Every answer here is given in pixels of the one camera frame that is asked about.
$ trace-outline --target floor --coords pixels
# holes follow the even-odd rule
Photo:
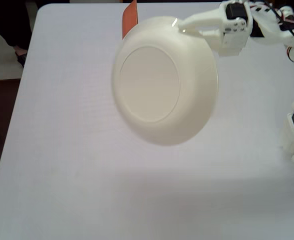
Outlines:
[[[119,0],[70,0],[70,3],[119,3]],[[36,4],[32,1],[26,3],[30,25],[34,26],[37,14]],[[8,46],[0,36],[0,80],[20,79],[23,73],[22,66],[17,62],[14,50]]]

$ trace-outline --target white bowl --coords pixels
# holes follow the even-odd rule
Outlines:
[[[116,55],[112,88],[117,108],[144,139],[182,143],[210,118],[218,93],[216,62],[207,42],[179,31],[175,17],[137,24]]]

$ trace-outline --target black pants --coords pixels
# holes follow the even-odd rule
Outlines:
[[[69,3],[69,0],[36,0],[37,7],[51,3]],[[32,37],[24,0],[0,0],[0,35],[9,46],[28,49]]]

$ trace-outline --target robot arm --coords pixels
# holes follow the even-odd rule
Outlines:
[[[218,27],[199,31],[198,28]],[[251,37],[263,44],[284,44],[294,62],[294,12],[284,6],[278,11],[265,2],[225,1],[218,9],[192,15],[178,24],[182,33],[206,39],[220,56],[236,56]],[[281,134],[283,148],[294,162],[294,103]]]
[[[252,32],[253,17],[247,2],[224,1],[218,9],[192,15],[178,27],[183,33],[198,33],[220,56],[237,56]],[[198,31],[199,27],[218,29]]]
[[[278,12],[263,2],[224,1],[218,9],[194,14],[178,24],[180,31],[207,40],[220,56],[237,56],[249,37],[264,44],[284,44],[294,62],[294,13],[282,7]],[[198,28],[218,27],[216,30]]]

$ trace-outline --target white table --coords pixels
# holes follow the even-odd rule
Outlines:
[[[139,21],[217,3],[138,4]],[[294,240],[294,163],[279,141],[294,101],[284,47],[217,59],[205,128],[145,142],[115,109],[125,4],[43,7],[0,163],[0,240]]]

